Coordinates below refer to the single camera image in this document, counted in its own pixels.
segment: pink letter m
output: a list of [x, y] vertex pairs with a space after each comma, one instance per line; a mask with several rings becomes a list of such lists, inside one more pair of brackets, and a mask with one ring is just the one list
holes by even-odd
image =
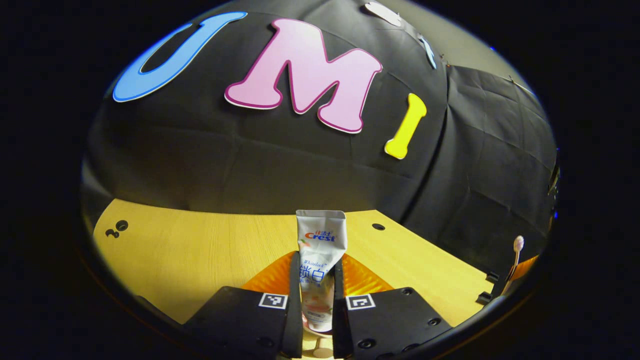
[[244, 80], [227, 87], [227, 101], [245, 108], [277, 108], [282, 93], [276, 86], [288, 65], [296, 113], [306, 113], [337, 84], [331, 101], [318, 109], [318, 118], [334, 129], [359, 133], [371, 81], [382, 71], [378, 59], [362, 49], [353, 49], [328, 61], [322, 31], [317, 27], [292, 19], [278, 19], [272, 25], [276, 35]]

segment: black clip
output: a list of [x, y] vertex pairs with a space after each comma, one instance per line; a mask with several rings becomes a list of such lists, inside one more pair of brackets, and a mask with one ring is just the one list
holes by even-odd
[[493, 295], [489, 294], [486, 291], [483, 291], [482, 294], [478, 295], [478, 299], [476, 300], [476, 302], [478, 304], [487, 305], [491, 302], [492, 299]]
[[495, 284], [496, 282], [500, 281], [500, 275], [490, 271], [488, 272], [488, 274], [486, 274], [486, 280], [492, 284]]

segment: wooden table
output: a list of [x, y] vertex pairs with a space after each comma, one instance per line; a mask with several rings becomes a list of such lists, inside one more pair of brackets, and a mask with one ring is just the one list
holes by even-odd
[[[482, 305], [486, 274], [376, 210], [346, 213], [347, 254], [394, 288], [411, 286], [451, 326]], [[119, 220], [129, 227], [106, 236]], [[372, 224], [386, 227], [380, 231]], [[185, 323], [222, 286], [241, 287], [280, 256], [298, 249], [295, 215], [235, 215], [155, 208], [115, 199], [93, 237], [104, 261], [133, 294]], [[303, 349], [315, 338], [305, 335]]]

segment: toothbrush head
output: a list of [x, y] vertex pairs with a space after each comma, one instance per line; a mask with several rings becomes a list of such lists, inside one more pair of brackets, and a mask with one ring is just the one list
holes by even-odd
[[524, 247], [524, 238], [522, 237], [522, 235], [518, 235], [516, 240], [513, 242], [513, 251], [520, 252], [522, 251], [523, 247]]

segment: yellow letter i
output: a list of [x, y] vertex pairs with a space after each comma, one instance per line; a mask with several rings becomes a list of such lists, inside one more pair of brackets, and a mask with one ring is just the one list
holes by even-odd
[[420, 119], [427, 115], [427, 107], [422, 99], [415, 94], [409, 94], [407, 98], [409, 108], [404, 114], [404, 119], [393, 139], [387, 141], [385, 152], [399, 160], [404, 159], [407, 153], [407, 146], [418, 126]]

